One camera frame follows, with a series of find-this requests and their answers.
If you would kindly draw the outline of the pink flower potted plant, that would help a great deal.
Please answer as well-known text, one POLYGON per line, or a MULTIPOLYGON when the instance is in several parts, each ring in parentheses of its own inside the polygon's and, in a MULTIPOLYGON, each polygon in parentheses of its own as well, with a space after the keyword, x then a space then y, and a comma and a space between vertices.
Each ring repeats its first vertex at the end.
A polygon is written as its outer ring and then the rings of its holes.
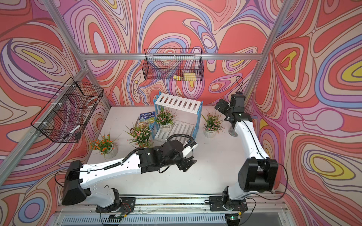
POLYGON ((222 126, 223 120, 221 115, 217 112, 208 112, 207 115, 202 115, 204 124, 204 135, 207 138, 214 138, 218 133, 223 132, 224 127, 222 126))
POLYGON ((152 133, 148 124, 134 124, 127 134, 131 136, 127 142, 135 144, 137 147, 151 148, 152 133))
POLYGON ((155 121, 159 125, 162 132, 170 132, 173 125, 176 114, 171 110, 162 108, 156 115, 155 121))

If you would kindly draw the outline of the blue white wooden rack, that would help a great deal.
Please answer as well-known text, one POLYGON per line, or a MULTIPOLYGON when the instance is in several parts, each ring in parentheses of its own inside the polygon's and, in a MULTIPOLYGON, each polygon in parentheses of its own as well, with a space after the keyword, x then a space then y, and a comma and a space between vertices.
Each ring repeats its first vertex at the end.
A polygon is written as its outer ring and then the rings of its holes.
POLYGON ((176 116, 169 129, 161 129, 156 122, 150 125, 154 141, 164 142, 167 137, 177 133, 196 138, 202 115, 202 101, 159 92, 154 98, 154 107, 156 114, 161 110, 168 110, 176 116))

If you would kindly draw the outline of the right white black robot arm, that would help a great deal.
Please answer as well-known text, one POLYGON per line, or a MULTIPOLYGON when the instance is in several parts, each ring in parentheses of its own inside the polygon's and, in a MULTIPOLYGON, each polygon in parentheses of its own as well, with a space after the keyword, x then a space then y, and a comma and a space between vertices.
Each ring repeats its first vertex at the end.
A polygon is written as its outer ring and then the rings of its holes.
POLYGON ((231 124, 229 133, 240 139, 244 152, 236 184, 226 187, 222 193, 222 206, 227 211, 237 209, 249 195, 271 192, 279 169, 277 161, 262 148, 250 114, 245 113, 246 97, 239 82, 241 78, 236 77, 239 88, 231 95, 230 102, 221 99, 215 106, 231 124))

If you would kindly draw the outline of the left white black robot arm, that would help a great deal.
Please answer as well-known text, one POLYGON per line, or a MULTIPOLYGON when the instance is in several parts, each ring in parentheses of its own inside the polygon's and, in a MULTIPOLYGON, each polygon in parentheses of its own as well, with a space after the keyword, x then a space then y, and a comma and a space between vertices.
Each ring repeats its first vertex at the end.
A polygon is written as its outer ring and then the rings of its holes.
POLYGON ((96 205, 99 213, 116 212, 124 207, 124 211, 130 213, 133 209, 124 203, 118 189, 99 187, 98 184, 133 174, 162 174, 173 165, 187 172, 196 163, 193 152, 197 146, 192 136, 174 134, 160 146, 139 147, 121 159, 98 164, 73 161, 65 175, 61 204, 71 206, 83 202, 96 205))

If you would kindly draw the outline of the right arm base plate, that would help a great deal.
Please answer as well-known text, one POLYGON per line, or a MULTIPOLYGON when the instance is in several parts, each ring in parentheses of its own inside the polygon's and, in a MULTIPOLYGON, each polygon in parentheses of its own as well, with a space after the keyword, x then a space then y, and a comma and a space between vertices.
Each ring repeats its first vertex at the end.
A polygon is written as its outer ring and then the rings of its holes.
POLYGON ((210 196, 204 202, 209 205, 210 211, 239 211, 244 213, 248 210, 245 200, 230 200, 223 196, 210 196))

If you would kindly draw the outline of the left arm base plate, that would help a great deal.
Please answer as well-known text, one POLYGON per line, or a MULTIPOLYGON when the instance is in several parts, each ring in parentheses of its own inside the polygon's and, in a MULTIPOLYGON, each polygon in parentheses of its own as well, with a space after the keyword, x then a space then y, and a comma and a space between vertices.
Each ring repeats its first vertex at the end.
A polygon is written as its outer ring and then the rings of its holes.
POLYGON ((134 211, 135 208, 135 197, 121 197, 118 201, 115 201, 108 207, 102 208, 100 206, 96 207, 97 213, 131 213, 134 211))

